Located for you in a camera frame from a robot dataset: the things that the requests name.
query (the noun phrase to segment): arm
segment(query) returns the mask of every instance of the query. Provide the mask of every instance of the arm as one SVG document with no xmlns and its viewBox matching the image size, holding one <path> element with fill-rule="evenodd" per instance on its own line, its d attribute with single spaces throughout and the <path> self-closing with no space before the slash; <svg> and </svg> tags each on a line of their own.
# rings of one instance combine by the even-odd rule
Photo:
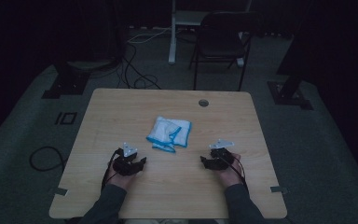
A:
<svg viewBox="0 0 358 224">
<path fill-rule="evenodd" d="M 241 156 L 232 153 L 236 158 L 232 166 L 241 173 L 239 160 Z M 240 177 L 228 167 L 224 171 L 215 171 L 225 187 L 225 196 L 230 224 L 267 223 L 258 208 L 249 197 L 249 193 L 242 184 Z"/>
<path fill-rule="evenodd" d="M 108 178 L 100 198 L 83 216 L 79 224 L 118 223 L 118 212 L 135 175 L 116 174 L 110 167 L 108 176 L 110 178 Z"/>
</svg>

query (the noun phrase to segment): wooden tabletop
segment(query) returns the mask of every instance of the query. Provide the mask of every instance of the wooden tabletop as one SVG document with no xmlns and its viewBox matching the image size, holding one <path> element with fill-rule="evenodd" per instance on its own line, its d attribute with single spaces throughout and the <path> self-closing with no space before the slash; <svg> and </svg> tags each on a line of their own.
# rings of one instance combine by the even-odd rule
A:
<svg viewBox="0 0 358 224">
<path fill-rule="evenodd" d="M 208 106 L 200 106 L 207 100 Z M 192 122 L 188 147 L 176 153 L 153 149 L 145 138 L 157 116 Z M 283 218 L 286 207 L 269 151 L 247 92 L 155 91 L 97 89 L 89 102 L 49 214 L 82 217 L 100 196 L 103 174 L 123 142 L 138 148 L 137 161 L 147 157 L 120 210 L 122 218 L 227 218 L 224 188 L 200 156 L 209 157 L 217 139 L 241 154 L 251 199 L 265 218 Z"/>
</svg>

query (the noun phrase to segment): folded cloth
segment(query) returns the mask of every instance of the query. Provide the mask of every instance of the folded cloth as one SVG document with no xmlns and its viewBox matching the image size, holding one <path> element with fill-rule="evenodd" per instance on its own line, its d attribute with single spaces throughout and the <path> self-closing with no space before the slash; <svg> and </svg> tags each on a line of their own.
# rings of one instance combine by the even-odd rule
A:
<svg viewBox="0 0 358 224">
<path fill-rule="evenodd" d="M 153 143 L 153 148 L 175 152 L 174 146 L 187 147 L 187 139 L 191 130 L 191 122 L 181 119 L 165 119 L 158 116 L 156 123 L 146 137 Z"/>
</svg>

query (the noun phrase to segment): dark sleeve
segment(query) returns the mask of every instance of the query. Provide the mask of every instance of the dark sleeve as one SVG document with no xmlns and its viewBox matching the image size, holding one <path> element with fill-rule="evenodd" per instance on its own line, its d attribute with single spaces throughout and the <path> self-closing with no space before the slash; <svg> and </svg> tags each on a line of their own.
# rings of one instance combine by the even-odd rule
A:
<svg viewBox="0 0 358 224">
<path fill-rule="evenodd" d="M 80 220 L 79 224 L 109 223 L 118 222 L 118 212 L 124 202 L 127 191 L 115 186 L 106 185 L 101 192 L 98 201 Z"/>
<path fill-rule="evenodd" d="M 226 188 L 225 196 L 230 224 L 267 223 L 242 184 Z"/>
</svg>

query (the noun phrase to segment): chair backrest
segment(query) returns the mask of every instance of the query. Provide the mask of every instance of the chair backrest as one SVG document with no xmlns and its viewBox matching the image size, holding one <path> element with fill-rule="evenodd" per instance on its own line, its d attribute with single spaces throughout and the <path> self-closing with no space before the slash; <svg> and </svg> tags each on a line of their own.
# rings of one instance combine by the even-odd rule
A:
<svg viewBox="0 0 358 224">
<path fill-rule="evenodd" d="M 214 11 L 202 19 L 200 28 L 256 34 L 262 24 L 263 17 L 258 12 Z"/>
</svg>

